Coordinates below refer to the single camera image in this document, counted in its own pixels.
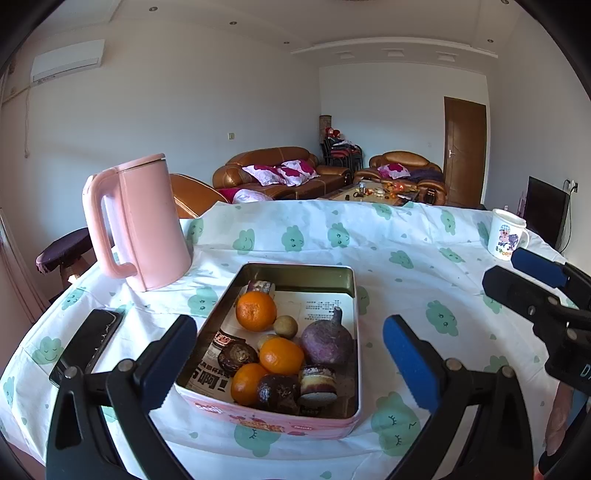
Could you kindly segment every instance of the curtain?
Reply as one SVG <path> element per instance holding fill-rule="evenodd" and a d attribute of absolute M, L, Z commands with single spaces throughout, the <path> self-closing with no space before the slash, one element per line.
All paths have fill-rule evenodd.
<path fill-rule="evenodd" d="M 0 109 L 2 108 L 2 98 L 6 76 L 0 78 Z M 14 289 L 16 299 L 27 315 L 31 323 L 35 323 L 43 312 L 48 308 L 49 302 L 40 293 L 38 287 L 33 282 L 31 274 L 27 268 L 21 253 L 17 248 L 17 243 L 12 235 L 6 219 L 6 214 L 0 204 L 0 268 L 5 269 L 10 283 Z"/>

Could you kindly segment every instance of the metal screw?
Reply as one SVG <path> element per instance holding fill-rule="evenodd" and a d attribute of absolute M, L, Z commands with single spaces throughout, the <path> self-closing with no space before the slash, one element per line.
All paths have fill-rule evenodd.
<path fill-rule="evenodd" d="M 507 378 L 513 378 L 515 376 L 515 370 L 513 370 L 509 365 L 505 365 L 501 368 L 501 372 Z"/>
<path fill-rule="evenodd" d="M 448 358 L 445 360 L 445 366 L 452 372 L 460 371 L 463 367 L 462 362 L 460 362 L 457 358 Z"/>
<path fill-rule="evenodd" d="M 126 358 L 117 364 L 117 370 L 120 372 L 129 372 L 134 367 L 134 361 Z"/>
<path fill-rule="evenodd" d="M 66 369 L 66 371 L 64 372 L 64 376 L 66 378 L 74 378 L 77 373 L 78 373 L 78 370 L 76 369 L 76 367 L 68 367 Z"/>

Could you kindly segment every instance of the orange fruit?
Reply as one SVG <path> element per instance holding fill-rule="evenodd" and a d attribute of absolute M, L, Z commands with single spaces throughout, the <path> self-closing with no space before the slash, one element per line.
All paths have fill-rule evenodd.
<path fill-rule="evenodd" d="M 295 375 L 304 362 L 304 351 L 291 340 L 272 338 L 263 344 L 259 360 L 271 373 Z"/>
<path fill-rule="evenodd" d="M 236 403 L 244 407 L 255 404 L 258 400 L 256 391 L 259 380 L 268 374 L 269 372 L 261 364 L 241 366 L 232 378 L 230 395 L 232 395 Z"/>
<path fill-rule="evenodd" d="M 271 296 L 261 291 L 249 291 L 238 299 L 236 319 L 246 330 L 263 332 L 277 318 L 277 307 Z"/>

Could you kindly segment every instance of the phone screen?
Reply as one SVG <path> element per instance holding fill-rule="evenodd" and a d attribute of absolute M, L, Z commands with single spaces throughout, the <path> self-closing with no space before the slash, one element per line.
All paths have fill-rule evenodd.
<path fill-rule="evenodd" d="M 90 312 L 51 371 L 51 383 L 59 388 L 66 369 L 73 365 L 80 367 L 84 373 L 92 372 L 122 319 L 122 314 L 110 310 L 95 309 Z"/>

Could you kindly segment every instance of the air conditioner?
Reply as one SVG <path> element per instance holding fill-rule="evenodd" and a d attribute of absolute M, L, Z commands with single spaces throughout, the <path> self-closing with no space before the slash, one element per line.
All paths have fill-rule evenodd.
<path fill-rule="evenodd" d="M 104 50 L 104 40 L 92 40 L 39 55 L 33 60 L 31 85 L 39 85 L 70 73 L 100 67 Z"/>

